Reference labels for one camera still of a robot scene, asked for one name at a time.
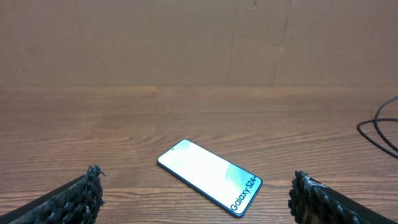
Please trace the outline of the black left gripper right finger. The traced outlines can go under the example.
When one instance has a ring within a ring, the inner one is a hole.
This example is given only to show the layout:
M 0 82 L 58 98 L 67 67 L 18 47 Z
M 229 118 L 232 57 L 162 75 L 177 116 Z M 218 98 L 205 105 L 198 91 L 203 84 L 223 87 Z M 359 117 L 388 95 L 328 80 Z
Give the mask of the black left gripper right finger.
M 288 207 L 296 223 L 311 224 L 397 224 L 301 170 L 295 171 Z

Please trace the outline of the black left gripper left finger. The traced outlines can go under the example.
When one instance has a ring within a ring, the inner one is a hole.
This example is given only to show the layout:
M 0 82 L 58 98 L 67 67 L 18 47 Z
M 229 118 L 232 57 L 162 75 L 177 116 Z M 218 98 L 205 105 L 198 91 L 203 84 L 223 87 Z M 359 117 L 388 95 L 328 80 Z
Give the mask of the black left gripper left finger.
M 1 216 L 1 223 L 92 224 L 104 205 L 97 165 L 71 182 Z

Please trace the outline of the Galaxy smartphone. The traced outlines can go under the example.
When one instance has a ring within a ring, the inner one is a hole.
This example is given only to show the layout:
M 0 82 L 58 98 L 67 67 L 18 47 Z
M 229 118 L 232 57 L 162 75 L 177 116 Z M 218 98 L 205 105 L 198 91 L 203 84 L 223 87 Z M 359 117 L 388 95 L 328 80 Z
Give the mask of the Galaxy smartphone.
M 188 139 L 157 158 L 167 172 L 236 218 L 242 218 L 262 179 Z

